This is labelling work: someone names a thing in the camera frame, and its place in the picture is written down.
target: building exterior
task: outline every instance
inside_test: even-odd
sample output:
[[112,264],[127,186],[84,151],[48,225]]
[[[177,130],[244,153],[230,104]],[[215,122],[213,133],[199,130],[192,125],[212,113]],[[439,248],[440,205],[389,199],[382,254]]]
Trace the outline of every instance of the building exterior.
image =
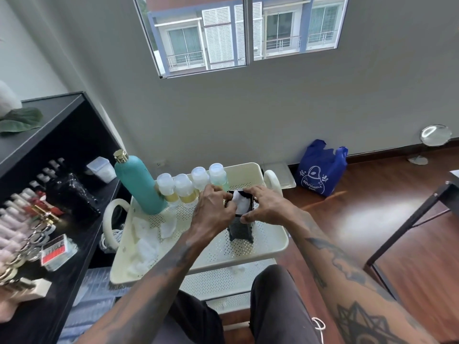
[[[164,76],[245,65],[242,0],[146,3]],[[253,0],[254,59],[335,48],[344,5],[345,0]]]

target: wooden floor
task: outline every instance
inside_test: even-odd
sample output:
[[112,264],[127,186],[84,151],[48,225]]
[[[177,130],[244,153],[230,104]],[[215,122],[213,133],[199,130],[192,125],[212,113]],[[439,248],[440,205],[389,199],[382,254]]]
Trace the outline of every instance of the wooden floor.
[[[303,188],[284,191],[296,206],[360,265],[459,169],[459,149],[431,151],[426,166],[404,157],[351,164],[327,199]],[[426,218],[444,210],[437,204]],[[459,339],[459,219],[447,213],[406,233],[377,262],[405,308],[440,342]],[[311,316],[325,321],[326,343],[343,343],[294,243],[277,258],[293,275]],[[249,312],[226,314],[224,324],[248,321]],[[249,329],[225,333],[228,344],[253,343]]]

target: gold bottle cap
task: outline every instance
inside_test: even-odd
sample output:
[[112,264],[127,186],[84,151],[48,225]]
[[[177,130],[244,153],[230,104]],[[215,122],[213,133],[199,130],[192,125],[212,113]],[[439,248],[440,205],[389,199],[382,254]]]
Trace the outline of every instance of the gold bottle cap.
[[118,163],[126,163],[129,158],[125,150],[118,150],[113,154],[113,156]]

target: baseboard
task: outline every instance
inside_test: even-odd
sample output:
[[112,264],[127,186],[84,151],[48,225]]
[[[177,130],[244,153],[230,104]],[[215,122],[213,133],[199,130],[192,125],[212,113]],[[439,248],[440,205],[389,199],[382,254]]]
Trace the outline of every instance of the baseboard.
[[[443,150],[443,149],[449,149],[451,147],[457,147],[457,146],[459,146],[459,137],[452,138],[447,144],[443,146],[438,146],[438,147],[429,147],[429,146],[426,146],[425,144],[414,144],[414,145],[408,145],[408,146],[402,146],[402,147],[395,147],[393,149],[357,153],[355,155],[347,156],[346,161],[348,164],[362,163],[362,162],[368,162],[368,161],[376,161],[376,160],[385,159],[385,158],[416,155],[421,152]],[[291,164],[288,166],[292,174],[295,174],[298,168],[298,165],[299,163]]]

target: bag logo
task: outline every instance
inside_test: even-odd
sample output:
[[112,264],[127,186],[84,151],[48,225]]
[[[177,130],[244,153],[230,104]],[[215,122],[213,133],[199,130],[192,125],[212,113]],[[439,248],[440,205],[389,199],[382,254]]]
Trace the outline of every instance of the bag logo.
[[303,176],[301,179],[301,185],[303,187],[309,187],[319,194],[325,192],[325,182],[328,181],[327,175],[320,176],[320,167],[312,166],[306,173],[303,170],[300,171],[300,175]]

